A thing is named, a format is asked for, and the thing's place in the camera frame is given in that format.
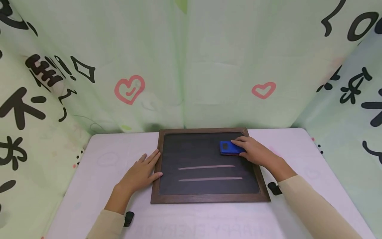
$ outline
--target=wooden frame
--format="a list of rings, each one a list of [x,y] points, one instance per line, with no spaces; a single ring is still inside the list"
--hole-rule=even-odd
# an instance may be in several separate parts
[[[160,130],[158,149],[163,153],[163,142],[165,134],[176,133],[227,133],[241,132],[249,137],[247,128],[195,128],[195,129],[173,129]],[[162,168],[162,156],[155,165],[155,172],[160,172]],[[198,194],[198,195],[160,195],[160,179],[154,181],[151,193],[151,204],[164,203],[222,203],[222,202],[270,202],[267,187],[264,182],[260,167],[253,165],[256,180],[259,185],[260,193],[254,194]]]

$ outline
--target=black clip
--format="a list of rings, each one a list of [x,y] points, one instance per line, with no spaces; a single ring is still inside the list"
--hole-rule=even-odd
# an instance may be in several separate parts
[[[129,227],[131,222],[133,221],[134,218],[134,212],[128,211],[125,215],[125,224],[123,225],[124,227]]]
[[[276,183],[274,183],[274,182],[268,183],[268,188],[272,191],[273,195],[275,195],[275,196],[283,194],[283,192],[281,192],[278,185],[276,185]]]

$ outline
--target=forearm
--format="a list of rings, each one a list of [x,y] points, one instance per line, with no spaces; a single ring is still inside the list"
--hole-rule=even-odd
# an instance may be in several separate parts
[[[267,162],[264,167],[270,171],[277,182],[281,182],[297,175],[285,160],[278,156]]]
[[[124,215],[127,204],[129,203],[132,195],[133,195],[133,192],[117,184],[114,187],[109,200],[107,201],[105,210],[113,211],[113,212]]]
[[[125,223],[125,211],[132,196],[129,189],[116,185],[86,239],[119,239]]]
[[[278,183],[291,209],[314,239],[360,239],[350,224],[301,176]]]

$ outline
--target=chalkboard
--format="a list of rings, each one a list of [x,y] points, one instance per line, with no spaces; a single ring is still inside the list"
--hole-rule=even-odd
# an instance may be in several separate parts
[[[269,202],[260,168],[220,154],[219,142],[248,136],[246,128],[161,130],[161,157],[151,203]]]

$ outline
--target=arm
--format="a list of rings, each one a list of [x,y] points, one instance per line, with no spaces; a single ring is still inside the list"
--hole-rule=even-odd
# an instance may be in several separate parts
[[[160,153],[155,150],[148,158],[146,154],[134,163],[121,181],[114,187],[104,210],[101,211],[86,239],[118,239],[125,223],[125,211],[131,196],[163,174],[151,175]]]
[[[318,194],[285,160],[251,137],[232,141],[244,148],[240,156],[268,169],[274,176],[291,209],[314,239],[360,239],[350,224]]]

